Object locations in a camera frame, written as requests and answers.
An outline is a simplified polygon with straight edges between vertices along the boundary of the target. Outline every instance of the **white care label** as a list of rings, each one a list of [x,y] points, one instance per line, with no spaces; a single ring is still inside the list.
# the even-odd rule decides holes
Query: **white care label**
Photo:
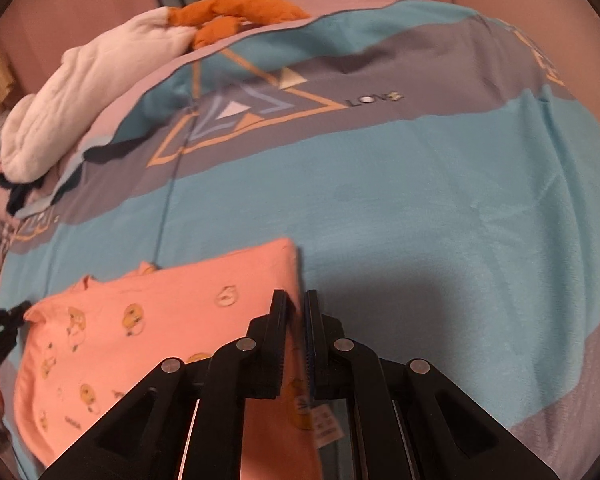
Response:
[[[333,415],[328,404],[321,404],[312,408],[311,417],[314,422],[314,439],[317,449],[335,442],[344,436],[340,423],[335,415]]]

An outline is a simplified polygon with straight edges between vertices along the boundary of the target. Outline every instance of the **bed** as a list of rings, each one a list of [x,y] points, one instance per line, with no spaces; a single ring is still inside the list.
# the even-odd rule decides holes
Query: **bed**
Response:
[[[288,236],[353,338],[429,359],[581,478],[600,455],[600,115],[571,93],[593,101],[587,83],[465,7],[292,1],[322,17],[178,58],[103,112],[16,235],[0,307]]]

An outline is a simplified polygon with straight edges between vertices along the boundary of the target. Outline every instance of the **triangular cutout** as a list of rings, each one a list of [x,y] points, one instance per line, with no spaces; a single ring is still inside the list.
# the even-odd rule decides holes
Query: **triangular cutout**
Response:
[[[251,124],[255,124],[261,120],[262,120],[262,117],[257,116],[256,114],[247,112],[247,113],[245,113],[244,117],[240,120],[240,122],[238,124],[236,124],[236,127],[234,128],[234,132],[236,132],[246,126],[250,126]]]
[[[222,110],[222,113],[216,117],[216,119],[222,119],[225,117],[230,117],[235,114],[239,114],[245,110],[251,108],[250,106],[243,105],[242,103],[238,103],[236,101],[231,101],[225,108]]]
[[[98,439],[98,445],[130,459],[140,447],[142,434],[149,422],[154,404],[155,392],[150,390],[102,434]]]
[[[456,446],[468,458],[487,451],[498,443],[496,436],[450,394],[439,392],[436,400]]]
[[[280,83],[278,88],[281,90],[291,86],[299,85],[300,83],[306,83],[306,79],[298,72],[295,72],[286,66],[280,70]]]

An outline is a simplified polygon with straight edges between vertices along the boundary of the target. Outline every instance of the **yellow triangle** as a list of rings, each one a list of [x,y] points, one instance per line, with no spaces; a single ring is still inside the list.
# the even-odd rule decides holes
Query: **yellow triangle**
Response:
[[[290,68],[287,68],[286,66],[280,70],[280,84],[278,85],[278,88],[281,90],[305,82],[306,79],[304,77],[302,77],[298,72],[294,72]]]
[[[257,123],[262,120],[262,117],[257,116],[256,114],[252,114],[250,112],[245,113],[244,117],[240,120],[236,127],[234,128],[234,132],[244,128],[245,126],[251,126],[253,123]]]

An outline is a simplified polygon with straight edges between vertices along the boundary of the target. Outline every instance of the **orange plush leg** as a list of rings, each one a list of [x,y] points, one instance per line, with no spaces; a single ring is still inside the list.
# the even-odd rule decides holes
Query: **orange plush leg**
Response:
[[[244,20],[235,16],[221,16],[200,28],[193,38],[193,49],[212,45],[216,41],[224,40],[237,34]]]
[[[302,20],[309,15],[285,0],[202,0],[182,9],[169,8],[169,24],[199,27],[216,16],[245,18],[258,25]]]

